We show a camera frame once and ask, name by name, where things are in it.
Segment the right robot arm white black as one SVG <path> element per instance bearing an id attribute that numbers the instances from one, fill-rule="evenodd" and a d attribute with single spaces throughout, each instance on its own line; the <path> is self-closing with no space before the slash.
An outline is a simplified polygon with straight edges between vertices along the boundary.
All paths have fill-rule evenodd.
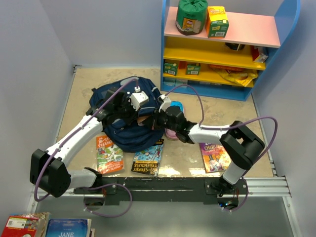
<path id="1" fill-rule="evenodd" d="M 202 126 L 187 120 L 177 106 L 156 111 L 143 124 L 152 130 L 170 129 L 183 143 L 223 146 L 231 163 L 217 186 L 226 194 L 237 189 L 239 179 L 257 162 L 265 148 L 264 142 L 241 121 L 225 126 Z"/>

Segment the small brown leather wallet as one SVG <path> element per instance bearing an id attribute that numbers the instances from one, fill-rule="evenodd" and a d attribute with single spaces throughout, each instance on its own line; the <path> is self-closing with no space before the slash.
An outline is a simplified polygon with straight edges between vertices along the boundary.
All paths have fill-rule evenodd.
<path id="1" fill-rule="evenodd" d="M 153 120 L 152 116 L 141 116 L 137 119 L 137 123 L 139 126 L 152 126 Z"/>

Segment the navy blue school backpack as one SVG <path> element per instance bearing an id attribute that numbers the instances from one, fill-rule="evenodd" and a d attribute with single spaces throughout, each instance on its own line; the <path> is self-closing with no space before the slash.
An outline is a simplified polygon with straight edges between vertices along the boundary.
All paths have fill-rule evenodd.
<path id="1" fill-rule="evenodd" d="M 138 83 L 140 89 L 148 95 L 149 101 L 140 108 L 137 119 L 141 116 L 151 116 L 155 110 L 159 109 L 158 97 L 161 96 L 159 89 L 150 79 L 139 77 Z M 128 92 L 134 92 L 135 86 L 136 82 L 132 81 L 120 92 L 128 96 Z M 164 134 L 163 129 L 152 130 L 147 126 L 139 126 L 137 119 L 130 124 L 117 119 L 114 123 L 106 125 L 106 116 L 105 106 L 96 117 L 103 118 L 103 132 L 124 152 L 135 153 L 145 150 L 153 146 Z"/>

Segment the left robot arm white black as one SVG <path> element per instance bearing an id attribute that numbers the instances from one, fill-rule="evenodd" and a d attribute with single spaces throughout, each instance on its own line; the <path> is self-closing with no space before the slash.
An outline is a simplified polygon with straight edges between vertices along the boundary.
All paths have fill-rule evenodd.
<path id="1" fill-rule="evenodd" d="M 37 149 L 31 156 L 30 182 L 34 184 L 34 198 L 38 190 L 55 198 L 68 189 L 86 188 L 96 194 L 102 189 L 102 175 L 91 168 L 67 169 L 76 154 L 97 134 L 117 119 L 136 119 L 141 106 L 148 97 L 139 86 L 133 92 L 124 92 L 123 87 L 107 90 L 105 99 L 88 109 L 81 121 L 60 141 L 46 150 Z"/>

